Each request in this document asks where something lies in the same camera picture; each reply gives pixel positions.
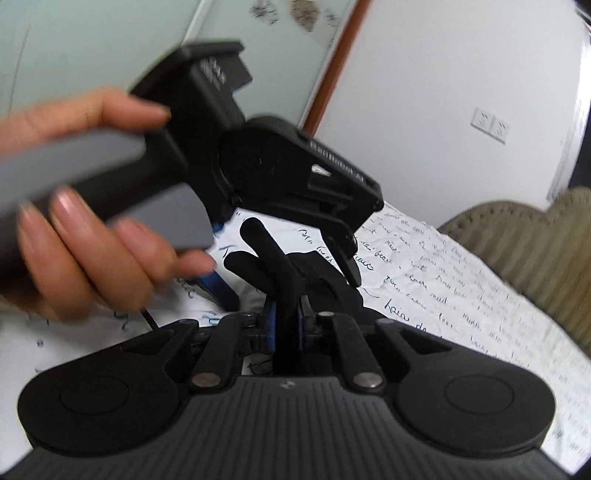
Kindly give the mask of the person's left hand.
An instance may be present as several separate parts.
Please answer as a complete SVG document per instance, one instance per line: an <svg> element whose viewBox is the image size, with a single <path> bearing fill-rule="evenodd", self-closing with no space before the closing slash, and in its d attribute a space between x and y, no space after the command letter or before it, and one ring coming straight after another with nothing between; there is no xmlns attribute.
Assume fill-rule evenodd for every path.
<svg viewBox="0 0 591 480"><path fill-rule="evenodd" d="M99 127L156 129L169 118L163 105L101 88L2 118L1 153L8 156ZM3 292L1 304L51 321L85 320L98 305L139 311L169 281L208 275L216 266L207 252L176 250L133 219L105 225L70 187L52 196L47 216L30 202L21 203L18 241L33 284Z"/></svg>

